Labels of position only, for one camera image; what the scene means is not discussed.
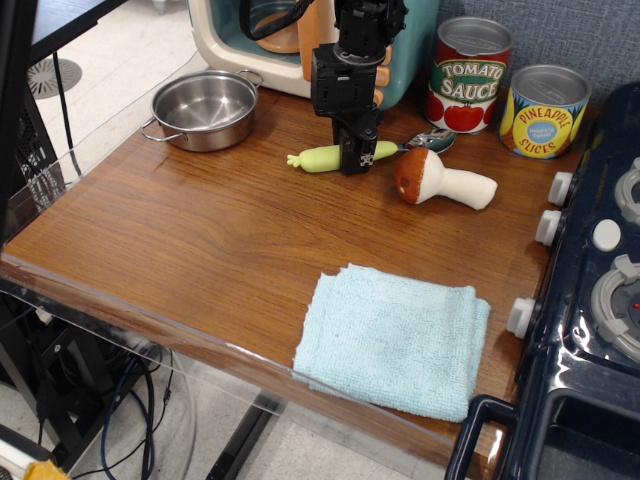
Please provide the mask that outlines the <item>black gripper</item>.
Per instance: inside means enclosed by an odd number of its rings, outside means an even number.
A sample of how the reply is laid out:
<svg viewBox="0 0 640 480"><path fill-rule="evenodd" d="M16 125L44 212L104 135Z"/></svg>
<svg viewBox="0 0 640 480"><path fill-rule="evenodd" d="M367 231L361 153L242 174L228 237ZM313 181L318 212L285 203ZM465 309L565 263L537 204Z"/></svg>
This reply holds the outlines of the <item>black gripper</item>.
<svg viewBox="0 0 640 480"><path fill-rule="evenodd" d="M384 49L358 56L338 43L321 44L312 51L311 100L318 116L331 119L345 175L368 173L374 163L378 138L374 89L383 60Z"/></svg>

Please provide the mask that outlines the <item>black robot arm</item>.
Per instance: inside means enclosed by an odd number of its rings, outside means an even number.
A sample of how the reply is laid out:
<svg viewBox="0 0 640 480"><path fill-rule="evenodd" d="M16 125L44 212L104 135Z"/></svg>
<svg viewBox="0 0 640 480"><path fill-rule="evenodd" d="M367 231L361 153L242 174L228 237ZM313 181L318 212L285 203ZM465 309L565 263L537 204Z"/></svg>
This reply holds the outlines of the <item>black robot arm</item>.
<svg viewBox="0 0 640 480"><path fill-rule="evenodd" d="M332 120L340 171L354 175L374 163L377 68L405 28L408 9L402 1L337 1L335 13L338 41L313 50L311 100L318 116Z"/></svg>

